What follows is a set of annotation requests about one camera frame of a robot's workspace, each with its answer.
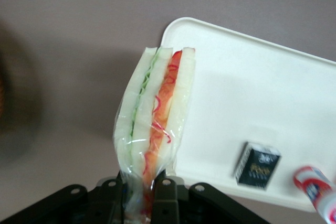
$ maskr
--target screw hole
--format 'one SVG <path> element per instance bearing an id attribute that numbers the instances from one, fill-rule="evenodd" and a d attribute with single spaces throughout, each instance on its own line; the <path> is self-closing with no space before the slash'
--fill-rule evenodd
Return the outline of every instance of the screw hole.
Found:
<path id="1" fill-rule="evenodd" d="M 99 217 L 99 216 L 101 216 L 102 214 L 103 214 L 103 211 L 102 211 L 102 210 L 98 210 L 98 211 L 95 213 L 94 216 Z"/>
<path id="2" fill-rule="evenodd" d="M 195 189 L 196 189 L 197 191 L 204 191 L 204 190 L 205 190 L 204 186 L 202 186 L 202 185 L 197 185 L 197 186 L 195 186 Z"/>
<path id="3" fill-rule="evenodd" d="M 163 184 L 164 186 L 168 186 L 168 185 L 171 184 L 171 182 L 170 182 L 170 180 L 165 179 L 165 180 L 162 181 L 162 184 Z"/>
<path id="4" fill-rule="evenodd" d="M 75 188 L 75 189 L 73 189 L 73 190 L 71 190 L 71 194 L 77 194 L 77 193 L 79 193 L 80 192 L 80 189 L 79 188 Z"/>
<path id="5" fill-rule="evenodd" d="M 117 183 L 115 182 L 115 181 L 111 181 L 110 183 L 109 183 L 109 186 L 115 186 Z"/>

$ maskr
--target plastic tray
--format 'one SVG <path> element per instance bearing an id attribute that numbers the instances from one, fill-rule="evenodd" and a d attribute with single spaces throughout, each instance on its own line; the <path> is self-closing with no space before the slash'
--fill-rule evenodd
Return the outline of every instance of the plastic tray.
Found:
<path id="1" fill-rule="evenodd" d="M 336 178 L 336 63 L 193 18 L 172 22 L 162 45 L 196 48 L 177 175 L 186 184 L 314 211 L 292 175 L 309 164 Z M 281 152 L 266 190 L 237 185 L 233 176 L 247 141 Z"/>

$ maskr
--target dark object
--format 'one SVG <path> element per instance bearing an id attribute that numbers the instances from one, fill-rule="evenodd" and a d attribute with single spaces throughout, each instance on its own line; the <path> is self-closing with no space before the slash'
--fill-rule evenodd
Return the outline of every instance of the dark object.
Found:
<path id="1" fill-rule="evenodd" d="M 125 190 L 120 175 L 90 192 L 80 185 L 67 186 L 1 224 L 122 224 Z M 202 223 L 269 224 L 211 185 L 198 183 L 187 189 L 180 178 L 159 175 L 151 224 Z"/>
<path id="2" fill-rule="evenodd" d="M 247 143 L 235 174 L 237 182 L 265 189 L 279 159 L 277 149 Z"/>
<path id="3" fill-rule="evenodd" d="M 0 118 L 2 116 L 2 112 L 4 111 L 5 104 L 5 87 L 4 82 L 2 80 L 1 66 L 0 66 Z"/>

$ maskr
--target small black package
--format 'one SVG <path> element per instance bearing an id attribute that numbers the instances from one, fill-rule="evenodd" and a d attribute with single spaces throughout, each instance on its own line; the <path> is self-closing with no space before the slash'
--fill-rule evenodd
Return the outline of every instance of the small black package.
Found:
<path id="1" fill-rule="evenodd" d="M 274 147 L 247 143 L 235 171 L 237 182 L 265 189 L 280 157 Z"/>

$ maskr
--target plastic wrap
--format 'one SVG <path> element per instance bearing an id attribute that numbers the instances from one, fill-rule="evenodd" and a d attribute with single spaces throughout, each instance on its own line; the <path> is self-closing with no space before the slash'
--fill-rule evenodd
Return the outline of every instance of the plastic wrap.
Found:
<path id="1" fill-rule="evenodd" d="M 180 145 L 195 69 L 195 50 L 146 48 L 125 90 L 114 145 L 128 185 L 125 215 L 150 221 L 153 183 L 172 167 Z"/>

